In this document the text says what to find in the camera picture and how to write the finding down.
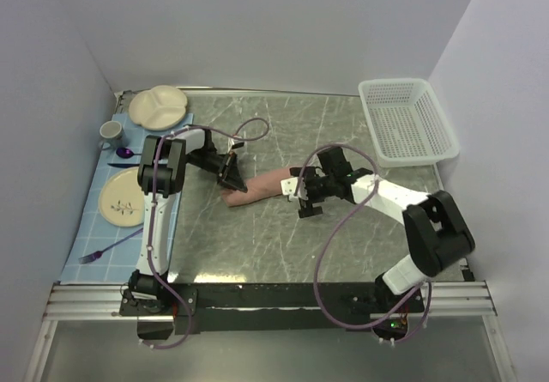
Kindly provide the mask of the white plastic basket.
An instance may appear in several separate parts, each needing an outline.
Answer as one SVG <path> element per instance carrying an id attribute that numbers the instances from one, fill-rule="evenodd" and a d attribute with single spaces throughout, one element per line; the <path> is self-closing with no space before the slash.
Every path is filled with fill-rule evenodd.
<path id="1" fill-rule="evenodd" d="M 431 84 L 419 78 L 358 85 L 381 167 L 420 167 L 454 159 L 460 147 Z"/>

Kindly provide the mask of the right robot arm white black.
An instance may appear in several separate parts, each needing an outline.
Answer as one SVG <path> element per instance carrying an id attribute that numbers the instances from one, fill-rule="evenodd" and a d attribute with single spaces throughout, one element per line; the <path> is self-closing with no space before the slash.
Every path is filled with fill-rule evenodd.
<path id="1" fill-rule="evenodd" d="M 400 223 L 407 239 L 407 255 L 375 281 L 375 300 L 385 312 L 401 306 L 406 293 L 431 279 L 475 250 L 475 241 L 454 198 L 444 190 L 414 191 L 380 177 L 377 167 L 352 167 L 344 152 L 349 147 L 331 143 L 313 152 L 320 166 L 294 167 L 281 182 L 284 196 L 299 203 L 302 218 L 322 214 L 320 203 L 337 197 Z"/>

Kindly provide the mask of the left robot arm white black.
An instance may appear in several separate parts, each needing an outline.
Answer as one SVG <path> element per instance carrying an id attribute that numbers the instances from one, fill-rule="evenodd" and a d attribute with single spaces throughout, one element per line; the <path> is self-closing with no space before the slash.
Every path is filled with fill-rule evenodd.
<path id="1" fill-rule="evenodd" d="M 238 156 L 232 150 L 218 154 L 209 128 L 191 126 L 168 136 L 145 138 L 137 169 L 137 183 L 144 196 L 142 247 L 128 286 L 153 315 L 166 311 L 171 301 L 166 290 L 168 230 L 188 164 L 212 173 L 217 184 L 226 189 L 248 191 L 238 169 Z"/>

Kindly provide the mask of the pink printed t shirt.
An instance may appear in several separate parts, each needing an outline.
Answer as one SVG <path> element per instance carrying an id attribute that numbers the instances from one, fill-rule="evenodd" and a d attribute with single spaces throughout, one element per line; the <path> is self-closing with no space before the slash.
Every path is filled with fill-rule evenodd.
<path id="1" fill-rule="evenodd" d="M 223 189 L 221 198 L 231 208 L 281 196 L 281 181 L 292 177 L 291 170 L 291 167 L 282 167 L 262 173 L 246 181 L 247 192 Z"/>

